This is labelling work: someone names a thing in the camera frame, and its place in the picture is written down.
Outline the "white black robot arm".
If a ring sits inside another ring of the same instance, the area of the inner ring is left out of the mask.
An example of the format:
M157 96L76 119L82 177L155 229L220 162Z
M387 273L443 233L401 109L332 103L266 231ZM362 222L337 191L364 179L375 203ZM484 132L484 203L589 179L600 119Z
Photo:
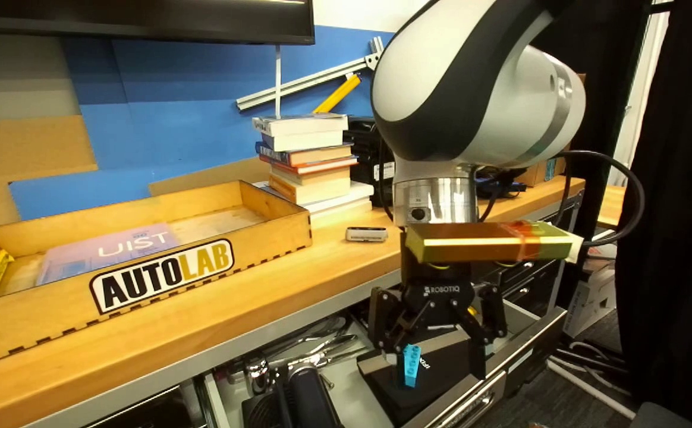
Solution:
M387 44L374 77L375 127L395 157L399 309L375 326L406 385L432 323L462 329L462 367L484 372L484 320L474 311L487 261L569 259L577 238L546 223L478 217L475 171L557 157L585 116L579 77L532 40L572 0L431 0Z

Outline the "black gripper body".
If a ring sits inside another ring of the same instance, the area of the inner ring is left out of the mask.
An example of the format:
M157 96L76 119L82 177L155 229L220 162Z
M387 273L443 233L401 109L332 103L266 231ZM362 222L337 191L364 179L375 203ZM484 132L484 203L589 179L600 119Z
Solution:
M494 261L406 265L399 285L371 291L368 330L431 330L459 323L471 333L505 333L501 283L505 266Z

